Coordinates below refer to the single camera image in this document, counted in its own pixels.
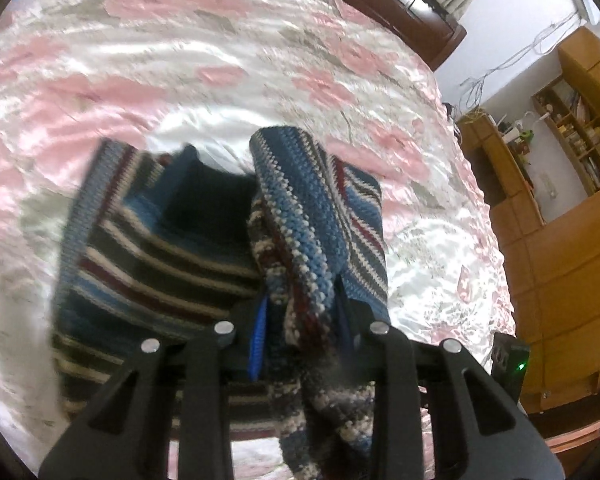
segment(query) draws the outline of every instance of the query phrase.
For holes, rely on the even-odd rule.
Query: floral bedspread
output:
[[[293,124],[381,180],[392,322],[489,366],[512,333],[488,208],[433,74],[340,0],[37,0],[0,28],[0,430],[37,470],[66,422],[49,300],[98,138],[251,171],[250,135]],[[428,416],[423,414],[432,468]],[[238,478],[288,478],[275,439],[234,443]]]

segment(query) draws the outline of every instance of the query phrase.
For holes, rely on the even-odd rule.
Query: satin bedsheet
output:
[[[58,248],[98,138],[251,171],[293,124],[382,183],[392,323],[487,368],[512,307],[488,208],[408,47],[340,0],[37,0],[0,25],[0,430],[34,471],[66,421],[49,345]],[[427,471],[430,425],[423,413]],[[275,439],[237,478],[290,476]]]

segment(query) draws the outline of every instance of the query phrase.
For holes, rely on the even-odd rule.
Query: silver screw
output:
[[[458,339],[445,339],[442,343],[442,348],[444,348],[450,354],[459,354],[462,350],[462,345]]]
[[[384,321],[374,321],[369,325],[369,330],[371,330],[372,334],[387,335],[389,333],[389,325]]]
[[[145,354],[152,354],[154,352],[157,352],[158,348],[160,348],[160,341],[158,341],[157,339],[154,339],[154,338],[145,339],[144,341],[142,341],[142,344],[140,345],[140,349]]]
[[[218,321],[214,326],[214,331],[218,335],[227,335],[234,331],[234,324],[231,321]]]

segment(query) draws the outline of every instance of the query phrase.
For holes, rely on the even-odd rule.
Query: cable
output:
[[[543,29],[538,35],[536,35],[536,37],[534,38],[532,43],[528,44],[521,50],[517,51],[515,54],[513,54],[513,56],[509,57],[509,59],[505,60],[503,63],[498,65],[496,68],[492,68],[492,69],[488,70],[483,76],[481,76],[477,79],[476,78],[467,79],[463,83],[463,85],[468,83],[468,87],[466,88],[466,90],[464,92],[462,92],[462,94],[460,95],[460,99],[458,101],[458,106],[454,107],[454,108],[456,110],[458,110],[458,112],[461,112],[463,109],[469,110],[469,112],[467,114],[465,114],[465,117],[467,117],[468,122],[473,122],[477,118],[481,117],[483,115],[483,113],[478,112],[474,116],[474,110],[476,110],[476,108],[480,107],[480,102],[482,101],[482,92],[484,91],[485,80],[491,74],[493,74],[495,72],[499,72],[501,70],[506,70],[507,68],[511,68],[516,63],[518,63],[520,60],[522,60],[523,57],[525,57],[526,54],[528,54],[532,50],[536,54],[539,54],[540,56],[544,56],[545,54],[551,53],[558,46],[558,44],[560,44],[560,42],[564,39],[564,37],[570,32],[571,27],[568,27],[567,30],[561,35],[560,39],[558,39],[558,41],[556,41],[554,43],[554,45],[546,52],[542,52],[542,50],[541,50],[542,42],[544,40],[546,40],[548,37],[550,37],[553,33],[560,30],[565,25],[567,25],[573,18],[576,18],[577,16],[578,16],[578,12],[574,11],[571,14],[569,14],[567,17],[560,20],[559,22],[552,23],[547,28]]]

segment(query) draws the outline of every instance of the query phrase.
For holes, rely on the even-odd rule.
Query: folded clothing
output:
[[[103,141],[70,213],[54,296],[64,408],[78,413],[144,339],[190,339],[265,285],[264,381],[230,385],[232,438],[276,434],[296,478],[321,478],[334,462],[364,474],[373,387],[326,378],[338,277],[388,321],[378,183],[296,128],[263,128],[250,147],[256,175],[238,176],[192,146],[171,159]]]

